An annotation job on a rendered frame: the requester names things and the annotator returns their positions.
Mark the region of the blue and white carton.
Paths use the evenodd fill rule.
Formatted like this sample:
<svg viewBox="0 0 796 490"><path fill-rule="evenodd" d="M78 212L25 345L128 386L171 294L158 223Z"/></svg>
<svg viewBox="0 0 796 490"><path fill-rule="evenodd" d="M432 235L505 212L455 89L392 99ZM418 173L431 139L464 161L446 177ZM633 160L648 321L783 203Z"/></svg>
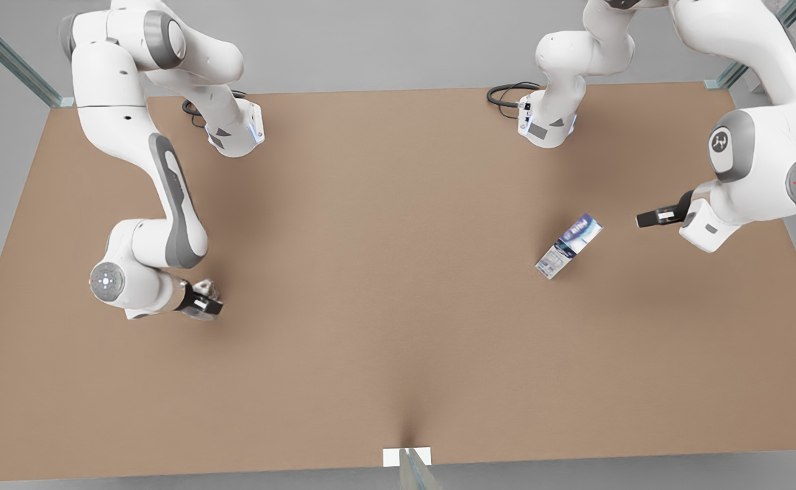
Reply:
<svg viewBox="0 0 796 490"><path fill-rule="evenodd" d="M535 267L548 279L552 279L602 230L603 226L598 221L588 214L582 214L582 217L554 242Z"/></svg>

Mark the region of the silver frame post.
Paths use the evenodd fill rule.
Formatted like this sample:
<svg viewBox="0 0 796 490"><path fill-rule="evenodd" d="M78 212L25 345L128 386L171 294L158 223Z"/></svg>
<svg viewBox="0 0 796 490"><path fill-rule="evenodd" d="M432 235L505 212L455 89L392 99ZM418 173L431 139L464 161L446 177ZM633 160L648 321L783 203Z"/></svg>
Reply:
<svg viewBox="0 0 796 490"><path fill-rule="evenodd" d="M0 37L0 64L49 108L71 108L73 97L63 97Z"/></svg>
<svg viewBox="0 0 796 490"><path fill-rule="evenodd" d="M400 490L443 490L431 473L431 447L385 448L383 466L397 466Z"/></svg>
<svg viewBox="0 0 796 490"><path fill-rule="evenodd" d="M788 47L786 30L796 21L796 0L787 0L774 13L765 10L762 0L733 0L729 4L748 10L744 12L746 18L734 24L733 32L721 31L725 35L722 42L733 42L733 47L721 46L722 52L718 55L732 62L715 80L703 81L709 91L733 87L754 64L764 62L765 50L774 49L775 41L782 40Z"/></svg>

